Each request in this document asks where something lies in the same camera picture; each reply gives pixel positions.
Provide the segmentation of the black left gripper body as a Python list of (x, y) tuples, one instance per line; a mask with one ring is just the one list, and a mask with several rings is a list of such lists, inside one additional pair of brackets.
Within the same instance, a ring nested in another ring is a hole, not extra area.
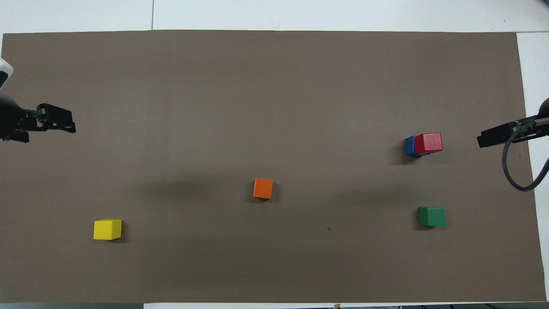
[(25, 122), (31, 111), (21, 108), (15, 100), (4, 94), (0, 95), (0, 137), (2, 138), (15, 131), (26, 131), (25, 126), (21, 129), (21, 122)]

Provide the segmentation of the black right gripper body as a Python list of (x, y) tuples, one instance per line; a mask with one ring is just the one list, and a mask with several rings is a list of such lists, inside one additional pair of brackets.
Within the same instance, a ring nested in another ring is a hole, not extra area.
[(540, 106), (538, 114), (533, 119), (534, 138), (544, 137), (549, 134), (549, 98), (545, 99)]

